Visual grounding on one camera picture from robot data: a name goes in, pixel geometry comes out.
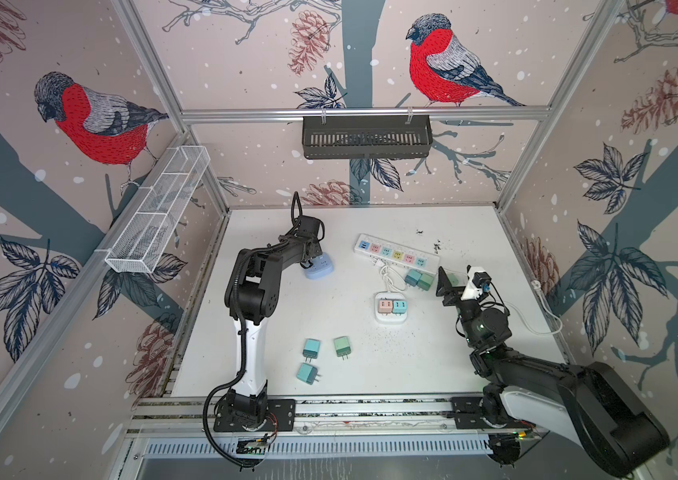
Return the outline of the teal charger front lowest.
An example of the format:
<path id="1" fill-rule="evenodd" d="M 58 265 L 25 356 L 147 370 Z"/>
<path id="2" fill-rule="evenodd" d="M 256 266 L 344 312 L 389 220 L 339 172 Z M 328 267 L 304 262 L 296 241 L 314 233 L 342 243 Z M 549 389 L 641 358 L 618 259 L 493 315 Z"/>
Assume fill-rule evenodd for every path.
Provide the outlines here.
<path id="1" fill-rule="evenodd" d="M 310 363 L 302 363 L 298 369 L 297 379 L 308 385 L 313 385 L 319 377 L 319 370 Z"/>

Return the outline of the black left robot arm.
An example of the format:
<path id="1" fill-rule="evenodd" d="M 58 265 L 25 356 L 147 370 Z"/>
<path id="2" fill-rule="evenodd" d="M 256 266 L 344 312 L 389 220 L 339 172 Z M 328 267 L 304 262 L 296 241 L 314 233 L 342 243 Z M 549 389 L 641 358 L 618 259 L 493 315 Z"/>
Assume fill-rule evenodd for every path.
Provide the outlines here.
<path id="1" fill-rule="evenodd" d="M 214 388 L 210 395 L 223 390 L 216 410 L 247 428 L 260 426 L 268 416 L 266 329 L 279 303 L 283 271 L 293 265 L 308 269 L 323 254 L 325 224 L 304 213 L 297 193 L 292 196 L 290 214 L 291 227 L 276 244 L 239 251 L 225 290 L 225 306 L 239 323 L 240 366 L 233 380 Z"/>

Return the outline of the white square power strip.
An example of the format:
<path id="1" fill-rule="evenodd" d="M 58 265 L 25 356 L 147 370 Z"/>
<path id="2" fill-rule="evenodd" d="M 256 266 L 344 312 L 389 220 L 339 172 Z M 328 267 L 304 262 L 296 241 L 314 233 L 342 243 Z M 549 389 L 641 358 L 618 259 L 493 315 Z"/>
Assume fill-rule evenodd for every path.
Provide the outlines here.
<path id="1" fill-rule="evenodd" d="M 380 324 L 403 324 L 408 318 L 408 301 L 402 293 L 379 292 L 374 298 L 374 313 Z"/>

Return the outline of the teal charger front left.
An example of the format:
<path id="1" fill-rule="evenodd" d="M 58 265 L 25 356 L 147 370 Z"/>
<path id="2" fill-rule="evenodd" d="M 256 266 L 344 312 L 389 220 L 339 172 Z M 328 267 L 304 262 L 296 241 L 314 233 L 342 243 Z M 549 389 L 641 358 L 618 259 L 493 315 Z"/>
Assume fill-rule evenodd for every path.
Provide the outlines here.
<path id="1" fill-rule="evenodd" d="M 320 340 L 313 338 L 306 339 L 302 350 L 302 355 L 304 359 L 308 362 L 316 360 L 319 356 L 320 348 L 321 348 Z"/>

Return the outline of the green charger right of strip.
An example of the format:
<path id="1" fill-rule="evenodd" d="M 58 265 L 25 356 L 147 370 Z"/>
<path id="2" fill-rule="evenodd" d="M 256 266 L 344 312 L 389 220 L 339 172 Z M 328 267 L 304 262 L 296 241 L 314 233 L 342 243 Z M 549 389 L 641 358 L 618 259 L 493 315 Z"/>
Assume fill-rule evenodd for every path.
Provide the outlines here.
<path id="1" fill-rule="evenodd" d="M 456 286 L 461 285 L 461 280 L 460 280 L 458 275 L 453 274 L 453 273 L 448 273 L 447 276 L 448 276 L 448 279 L 449 279 L 452 286 L 456 287 Z"/>

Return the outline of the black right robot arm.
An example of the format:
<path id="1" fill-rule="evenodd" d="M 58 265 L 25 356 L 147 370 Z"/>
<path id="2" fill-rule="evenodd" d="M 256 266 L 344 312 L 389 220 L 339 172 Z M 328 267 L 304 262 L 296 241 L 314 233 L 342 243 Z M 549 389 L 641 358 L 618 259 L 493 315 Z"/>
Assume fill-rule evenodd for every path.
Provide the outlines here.
<path id="1" fill-rule="evenodd" d="M 609 365 L 555 363 L 510 347 L 507 308 L 488 304 L 490 275 L 468 271 L 462 286 L 439 269 L 436 294 L 457 311 L 475 373 L 487 380 L 485 421 L 541 426 L 579 445 L 613 477 L 624 477 L 670 445 L 667 430 Z"/>

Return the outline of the black hanging basket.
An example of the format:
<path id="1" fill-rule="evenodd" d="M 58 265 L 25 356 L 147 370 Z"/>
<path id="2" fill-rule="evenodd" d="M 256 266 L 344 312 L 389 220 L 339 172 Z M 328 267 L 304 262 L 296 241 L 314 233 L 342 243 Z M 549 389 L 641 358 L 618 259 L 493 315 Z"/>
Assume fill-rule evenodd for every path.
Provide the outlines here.
<path id="1" fill-rule="evenodd" d="M 425 158 L 433 145 L 427 115 L 305 117 L 302 126 L 309 160 Z"/>

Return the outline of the white long power strip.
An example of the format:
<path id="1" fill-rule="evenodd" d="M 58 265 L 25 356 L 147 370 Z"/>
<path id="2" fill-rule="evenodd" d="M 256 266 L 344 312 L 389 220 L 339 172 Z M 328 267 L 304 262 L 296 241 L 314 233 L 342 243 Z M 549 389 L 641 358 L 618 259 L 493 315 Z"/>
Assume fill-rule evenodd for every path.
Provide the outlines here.
<path id="1" fill-rule="evenodd" d="M 441 264 L 441 259 L 436 254 L 417 250 L 368 234 L 359 235 L 353 250 L 359 255 L 374 260 L 382 260 L 431 275 L 435 275 L 438 272 Z"/>

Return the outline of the green charger front middle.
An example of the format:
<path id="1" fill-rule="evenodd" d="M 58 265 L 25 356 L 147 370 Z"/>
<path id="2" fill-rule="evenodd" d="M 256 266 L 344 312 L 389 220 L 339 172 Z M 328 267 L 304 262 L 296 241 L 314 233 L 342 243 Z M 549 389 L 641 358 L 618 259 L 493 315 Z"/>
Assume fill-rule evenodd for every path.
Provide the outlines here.
<path id="1" fill-rule="evenodd" d="M 346 359 L 352 353 L 351 342 L 348 336 L 334 339 L 334 348 L 339 358 Z"/>

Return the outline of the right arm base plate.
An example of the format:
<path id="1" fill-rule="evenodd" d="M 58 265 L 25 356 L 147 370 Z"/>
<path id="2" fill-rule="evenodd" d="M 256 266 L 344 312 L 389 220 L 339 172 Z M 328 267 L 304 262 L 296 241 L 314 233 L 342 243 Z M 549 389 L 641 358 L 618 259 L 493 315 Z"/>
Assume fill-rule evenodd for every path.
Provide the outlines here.
<path id="1" fill-rule="evenodd" d="M 452 413 L 458 430 L 510 429 L 528 430 L 533 424 L 511 417 L 501 400 L 495 396 L 469 395 L 450 399 Z"/>

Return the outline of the blue square power strip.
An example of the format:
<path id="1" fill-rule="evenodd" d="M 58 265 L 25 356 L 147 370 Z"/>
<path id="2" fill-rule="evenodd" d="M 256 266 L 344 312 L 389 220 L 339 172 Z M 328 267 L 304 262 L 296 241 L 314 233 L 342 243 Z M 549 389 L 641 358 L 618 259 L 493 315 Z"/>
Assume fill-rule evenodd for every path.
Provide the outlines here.
<path id="1" fill-rule="evenodd" d="M 307 268 L 303 270 L 305 276 L 310 280 L 324 278 L 334 272 L 334 263 L 328 253 L 311 260 Z"/>

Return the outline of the teal charger near strip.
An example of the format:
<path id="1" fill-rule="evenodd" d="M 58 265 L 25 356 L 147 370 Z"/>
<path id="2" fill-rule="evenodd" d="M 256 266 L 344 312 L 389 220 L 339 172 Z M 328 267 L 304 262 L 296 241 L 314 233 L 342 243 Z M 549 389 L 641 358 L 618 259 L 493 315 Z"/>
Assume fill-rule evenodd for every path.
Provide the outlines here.
<path id="1" fill-rule="evenodd" d="M 419 281 L 422 278 L 422 273 L 418 270 L 411 269 L 407 272 L 407 275 L 405 276 L 405 283 L 411 286 L 416 287 L 419 283 Z"/>

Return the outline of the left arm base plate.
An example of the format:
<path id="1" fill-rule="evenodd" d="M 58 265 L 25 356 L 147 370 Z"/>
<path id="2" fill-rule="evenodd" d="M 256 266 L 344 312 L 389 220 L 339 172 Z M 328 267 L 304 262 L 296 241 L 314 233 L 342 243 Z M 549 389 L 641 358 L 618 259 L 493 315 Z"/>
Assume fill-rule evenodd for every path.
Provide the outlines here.
<path id="1" fill-rule="evenodd" d="M 233 395 L 215 410 L 215 433 L 291 432 L 294 429 L 294 399 L 257 399 Z"/>

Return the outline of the pink charger plug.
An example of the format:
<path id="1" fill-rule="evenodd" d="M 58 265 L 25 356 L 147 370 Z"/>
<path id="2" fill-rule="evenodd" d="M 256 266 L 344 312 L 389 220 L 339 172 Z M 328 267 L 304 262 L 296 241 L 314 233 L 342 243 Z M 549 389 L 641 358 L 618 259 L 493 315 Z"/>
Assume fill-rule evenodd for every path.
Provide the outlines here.
<path id="1" fill-rule="evenodd" d="M 380 314 L 391 314 L 394 310 L 394 301 L 390 299 L 380 299 L 378 302 L 378 312 Z"/>

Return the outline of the light green charger near strip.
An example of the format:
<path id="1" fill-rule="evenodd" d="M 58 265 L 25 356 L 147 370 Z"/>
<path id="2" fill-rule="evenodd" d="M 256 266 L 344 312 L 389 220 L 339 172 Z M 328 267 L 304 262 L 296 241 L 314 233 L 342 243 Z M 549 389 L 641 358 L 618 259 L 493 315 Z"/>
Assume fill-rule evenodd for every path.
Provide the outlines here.
<path id="1" fill-rule="evenodd" d="M 432 287 L 435 277 L 429 273 L 422 273 L 417 282 L 417 287 L 423 291 L 429 291 Z"/>

